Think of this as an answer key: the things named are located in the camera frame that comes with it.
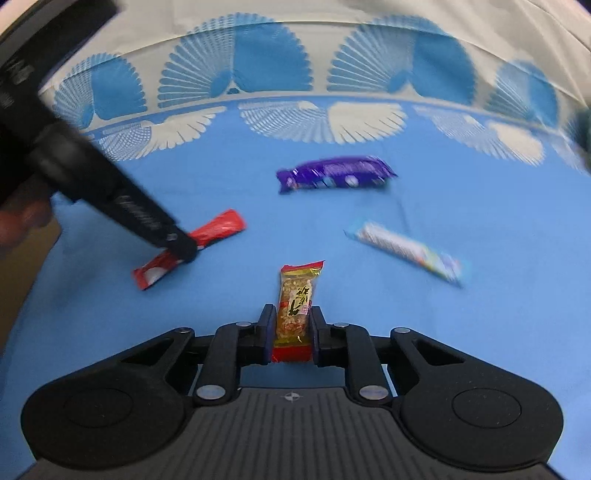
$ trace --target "blue fan pattern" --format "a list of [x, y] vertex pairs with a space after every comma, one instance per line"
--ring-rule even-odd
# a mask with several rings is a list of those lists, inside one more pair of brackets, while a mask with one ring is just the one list
[[486, 110], [511, 118], [556, 127], [558, 100], [544, 72], [527, 61], [505, 63]]
[[329, 92], [396, 93], [471, 105], [475, 70], [462, 45], [422, 17], [390, 15], [361, 25], [332, 61]]
[[76, 64], [60, 83], [53, 108], [56, 115], [80, 129], [87, 128], [95, 114], [111, 120], [147, 109], [135, 68], [108, 53]]
[[165, 64], [160, 108], [224, 93], [311, 90], [310, 62], [285, 26], [257, 14], [213, 18], [185, 35]]

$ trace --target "red wrapper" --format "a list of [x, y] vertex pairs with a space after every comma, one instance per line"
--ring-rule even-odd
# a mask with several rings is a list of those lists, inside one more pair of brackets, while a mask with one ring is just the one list
[[275, 347], [271, 352], [271, 361], [279, 362], [309, 362], [312, 359], [312, 346], [282, 346]]
[[[242, 232], [245, 228], [246, 223], [238, 212], [236, 210], [227, 210], [219, 214], [211, 222], [191, 232], [189, 236], [197, 242], [198, 249], [202, 250], [218, 240]], [[181, 263], [183, 263], [182, 260], [165, 250], [143, 267], [136, 268], [133, 271], [135, 282], [141, 290], [145, 290]]]

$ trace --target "metal bolt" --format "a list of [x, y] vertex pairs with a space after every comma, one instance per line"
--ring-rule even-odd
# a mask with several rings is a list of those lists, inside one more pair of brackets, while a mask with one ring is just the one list
[[359, 395], [366, 400], [383, 400], [388, 396], [388, 389], [379, 385], [366, 385], [359, 390]]
[[226, 394], [226, 389], [220, 385], [203, 385], [197, 389], [197, 396], [204, 400], [219, 400]]

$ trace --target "candy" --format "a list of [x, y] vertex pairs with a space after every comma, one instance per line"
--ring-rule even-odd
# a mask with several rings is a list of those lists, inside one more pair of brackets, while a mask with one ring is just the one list
[[383, 186], [388, 178], [396, 176], [382, 160], [368, 155], [314, 160], [293, 170], [277, 172], [281, 193], [327, 187], [379, 187]]
[[307, 361], [311, 346], [308, 337], [308, 312], [312, 306], [315, 280], [324, 262], [281, 269], [281, 295], [277, 313], [273, 361]]
[[[215, 217], [211, 222], [191, 232], [189, 236], [197, 242], [197, 248], [202, 250], [216, 241], [243, 231], [245, 228], [246, 223], [238, 212], [227, 210]], [[136, 268], [133, 271], [135, 282], [141, 290], [145, 290], [168, 272], [177, 268], [182, 262], [168, 250], [165, 250], [143, 267]]]
[[416, 263], [450, 283], [461, 285], [465, 265], [447, 254], [437, 253], [426, 245], [393, 233], [371, 221], [362, 222], [345, 232], [351, 238]]

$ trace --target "blue tablecloth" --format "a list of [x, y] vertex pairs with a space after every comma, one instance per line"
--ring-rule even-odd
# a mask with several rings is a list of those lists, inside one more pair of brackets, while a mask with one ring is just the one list
[[[359, 100], [266, 102], [224, 103], [198, 141], [119, 163], [185, 229], [228, 208], [248, 224], [147, 291], [131, 270], [157, 251], [88, 205], [55, 199], [63, 233], [0, 364], [0, 478], [33, 461], [19, 417], [36, 388], [174, 327], [203, 335], [255, 320], [277, 302], [282, 265], [317, 260], [326, 263], [314, 303], [329, 323], [374, 335], [408, 326], [550, 390], [565, 416], [551, 464], [567, 478], [588, 478], [591, 179], [558, 155], [563, 140], [480, 113], [372, 100], [399, 106], [399, 131], [379, 141], [294, 142], [244, 112], [276, 118], [289, 102], [292, 111], [312, 104], [322, 113]], [[334, 121], [329, 128], [334, 134]], [[510, 148], [515, 135], [529, 151]], [[343, 154], [377, 155], [399, 178], [384, 190], [278, 195], [277, 169]], [[343, 229], [359, 218], [468, 260], [471, 280], [457, 288], [350, 240]], [[301, 367], [274, 368], [301, 376]]]

